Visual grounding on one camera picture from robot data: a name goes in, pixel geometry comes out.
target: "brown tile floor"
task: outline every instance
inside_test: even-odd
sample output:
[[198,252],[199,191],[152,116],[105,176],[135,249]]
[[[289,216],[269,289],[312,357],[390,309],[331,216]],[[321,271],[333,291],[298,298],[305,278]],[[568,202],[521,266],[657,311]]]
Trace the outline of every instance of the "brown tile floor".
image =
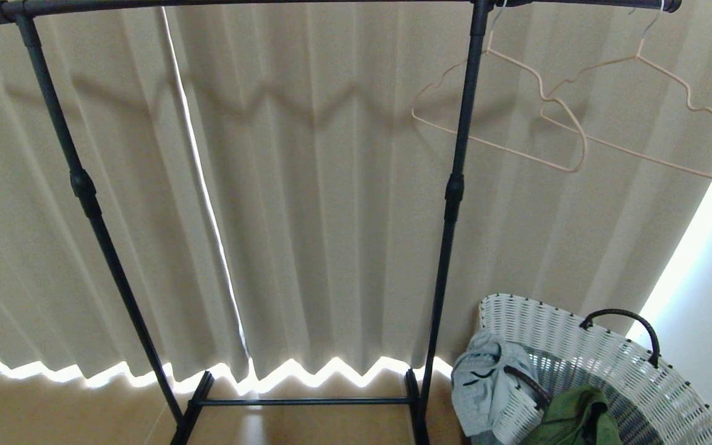
[[[449,380],[435,374],[428,411],[433,444],[462,443],[449,399]],[[347,397],[403,394],[401,377],[380,374],[365,389],[334,375],[319,388],[288,378],[264,397]],[[220,379],[210,397],[237,396]],[[190,394],[179,396],[185,408]],[[106,386],[85,387],[74,380],[54,383],[43,376],[14,380],[0,375],[0,444],[68,445],[168,444],[174,433],[172,416],[153,384],[134,388],[126,378]],[[405,406],[215,407],[201,412],[190,444],[221,443],[412,444]]]

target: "white woven basket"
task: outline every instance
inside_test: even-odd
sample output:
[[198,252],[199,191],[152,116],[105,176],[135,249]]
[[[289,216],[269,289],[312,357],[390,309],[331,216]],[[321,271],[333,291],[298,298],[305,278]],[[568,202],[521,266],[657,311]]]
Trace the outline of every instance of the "white woven basket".
[[[549,394],[581,385],[601,388],[625,445],[712,444],[709,406],[672,365],[608,329],[583,328],[584,321],[565,310],[507,294],[491,295],[480,304],[483,329],[521,344],[537,368],[540,386]],[[652,329],[650,333],[658,349],[658,339]],[[656,358],[658,366],[653,364]],[[542,409],[518,389],[512,392],[494,436],[514,445],[542,417]]]

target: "curtain fold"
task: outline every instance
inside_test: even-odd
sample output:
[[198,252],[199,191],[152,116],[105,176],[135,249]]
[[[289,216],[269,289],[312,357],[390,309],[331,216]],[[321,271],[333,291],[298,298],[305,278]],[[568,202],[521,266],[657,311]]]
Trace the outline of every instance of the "curtain fold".
[[[511,8],[494,48],[536,67],[548,90],[633,54],[654,16]],[[288,358],[309,372],[333,357],[359,372],[382,355],[423,363],[454,136],[413,122],[410,104],[464,58],[470,17],[464,2],[37,19],[82,161],[176,377],[224,362],[242,378],[247,357],[258,377]],[[644,53],[712,107],[712,2],[662,15]],[[418,113],[454,129],[462,82],[461,67]],[[572,163],[577,138],[539,118],[535,88],[484,57],[472,135]],[[712,121],[687,112],[683,88],[653,70],[605,68],[559,95],[591,135],[712,171]],[[641,308],[708,184],[597,144],[582,172],[565,175],[470,143],[465,176],[445,360],[465,347],[488,293],[580,315]],[[0,360],[149,371],[14,26],[0,26]]]

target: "green garment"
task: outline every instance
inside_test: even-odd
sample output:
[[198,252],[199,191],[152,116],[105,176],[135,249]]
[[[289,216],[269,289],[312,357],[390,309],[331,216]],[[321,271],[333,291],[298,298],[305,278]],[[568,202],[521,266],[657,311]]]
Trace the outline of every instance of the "green garment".
[[622,445],[606,395],[593,386],[579,386],[551,400],[543,421],[522,445]]

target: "clothes hanger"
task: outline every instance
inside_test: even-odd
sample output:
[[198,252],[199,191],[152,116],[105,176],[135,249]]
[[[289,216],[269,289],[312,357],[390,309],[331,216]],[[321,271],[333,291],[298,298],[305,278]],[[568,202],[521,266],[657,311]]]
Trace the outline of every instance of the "clothes hanger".
[[[684,79],[678,77],[677,75],[665,70],[665,68],[659,66],[655,62],[645,58],[645,56],[642,56],[642,47],[645,44],[645,37],[647,37],[647,33],[648,33],[648,31],[650,31],[650,28],[652,28],[653,25],[655,24],[655,22],[658,21],[658,17],[661,16],[661,13],[663,12],[663,10],[664,10],[664,0],[661,0],[661,9],[659,9],[658,14],[656,14],[656,16],[655,16],[655,19],[653,19],[653,21],[650,22],[649,25],[647,25],[647,28],[645,28],[644,33],[642,33],[642,39],[639,40],[639,47],[636,50],[636,54],[634,54],[633,56],[624,57],[622,59],[609,60],[608,62],[602,62],[602,63],[598,63],[597,65],[592,65],[591,67],[586,67],[583,70],[579,71],[579,73],[576,74],[576,77],[574,77],[572,79],[565,79],[565,80],[559,82],[559,84],[557,84],[556,87],[554,87],[553,90],[551,90],[549,92],[549,94],[554,94],[554,92],[556,92],[556,90],[565,83],[576,82],[579,79],[579,77],[582,74],[584,74],[586,71],[594,70],[594,69],[600,68],[600,67],[607,67],[608,65],[615,65],[617,63],[622,63],[622,62],[639,61],[639,62],[644,63],[644,65],[647,65],[648,67],[653,68],[653,70],[656,70],[656,71],[664,74],[665,76],[669,77],[670,79],[673,79],[678,84],[683,85],[683,87],[686,88],[686,107],[687,107],[687,109],[689,109],[689,111],[692,111],[692,112],[703,112],[704,111],[704,112],[708,112],[712,115],[711,107],[702,107],[700,109],[697,109],[694,107],[694,105],[692,105],[692,87],[690,87],[688,82],[686,82]],[[577,133],[581,134],[580,127],[577,127],[577,129],[573,129],[573,127],[568,127],[567,125],[559,123],[557,121],[554,121],[554,119],[546,116],[545,113],[543,113],[544,108],[545,108],[545,104],[540,106],[540,116],[542,118],[546,119],[546,121],[551,122],[552,124],[559,125],[563,129],[570,130],[571,132],[574,132],[574,133],[577,132]],[[644,154],[636,152],[636,151],[628,150],[624,147],[604,141],[603,139],[599,139],[594,136],[587,135],[587,138],[590,140],[596,141],[597,143],[601,143],[605,146],[610,146],[613,149],[620,150],[621,152],[627,153],[628,155],[636,156],[637,158],[646,159],[647,161],[652,161],[653,163],[662,164],[662,166],[672,167],[673,169],[677,169],[677,170],[680,170],[683,172],[689,172],[689,174],[695,174],[695,175],[698,175],[701,177],[706,177],[708,179],[712,179],[712,174],[707,174],[707,172],[700,172],[698,170],[689,169],[689,167],[678,166],[678,164],[673,164],[673,163],[670,163],[669,161],[664,161],[663,159],[653,158],[651,156],[644,155]]]
[[[545,166],[555,168],[562,172],[568,172],[569,174],[571,174],[572,172],[577,172],[577,171],[579,171],[579,169],[582,168],[582,164],[584,164],[584,160],[587,157],[587,135],[584,132],[584,130],[582,129],[582,125],[579,123],[579,120],[576,119],[576,116],[574,116],[573,112],[571,112],[571,110],[570,110],[570,108],[568,108],[567,104],[565,104],[565,102],[563,102],[561,99],[549,98],[548,96],[543,94],[542,76],[540,76],[540,73],[538,73],[536,70],[534,70],[534,68],[531,68],[531,67],[529,67],[529,65],[526,65],[523,62],[519,62],[516,59],[513,59],[509,56],[505,56],[505,54],[499,53],[498,51],[495,51],[494,49],[491,48],[491,42],[493,41],[493,38],[494,38],[494,26],[496,25],[498,18],[500,16],[502,16],[502,12],[504,11],[505,6],[507,6],[507,0],[505,0],[502,7],[498,9],[498,13],[496,14],[496,17],[494,18],[494,22],[491,23],[491,31],[489,31],[489,33],[488,33],[488,45],[485,48],[485,50],[483,51],[483,54],[485,54],[486,56],[487,56],[487,54],[494,54],[494,56],[497,56],[498,58],[503,59],[506,62],[510,62],[513,65],[520,67],[523,70],[528,71],[529,73],[532,73],[537,78],[538,94],[540,94],[540,99],[542,99],[544,102],[556,102],[557,104],[560,104],[562,106],[562,108],[565,109],[565,111],[567,112],[567,115],[570,116],[570,120],[573,121],[573,124],[576,126],[576,130],[574,130],[574,132],[579,134],[582,139],[582,155],[581,155],[581,158],[579,159],[578,163],[576,164],[576,166],[566,167],[566,166],[560,166],[560,164],[552,163],[551,161],[546,161],[545,159],[542,159],[542,158],[537,158],[532,155],[527,155],[520,151],[513,150],[511,148],[507,148],[505,146],[498,145],[496,143],[486,141],[485,139],[482,139],[482,138],[476,138],[474,136],[469,136],[469,139],[472,139],[472,141],[476,141],[478,143],[485,144],[487,146],[492,146],[494,148],[504,150],[504,151],[506,151],[508,153],[512,153],[514,155],[518,155],[522,158],[529,159],[530,161],[536,161],[536,163],[544,164]],[[451,133],[453,135],[457,135],[457,132],[455,132],[455,130],[446,129],[445,127],[441,127],[441,125],[434,124],[430,121],[426,121],[426,119],[423,119],[423,118],[419,117],[418,115],[416,115],[416,103],[417,103],[418,99],[421,97],[421,95],[423,95],[424,92],[427,91],[428,88],[440,87],[441,84],[444,82],[444,78],[446,78],[446,75],[449,74],[450,71],[454,70],[457,67],[460,67],[464,63],[466,63],[465,60],[463,62],[452,65],[452,67],[450,67],[450,68],[447,68],[447,70],[444,71],[443,74],[441,74],[441,78],[438,80],[437,84],[433,85],[431,83],[431,84],[427,85],[426,87],[422,88],[422,90],[419,91],[419,93],[417,93],[416,97],[413,99],[412,107],[410,108],[410,115],[412,115],[412,117],[414,119],[416,119],[416,121],[422,122],[423,124],[430,125],[430,127],[434,127],[435,129],[443,130],[444,132]]]

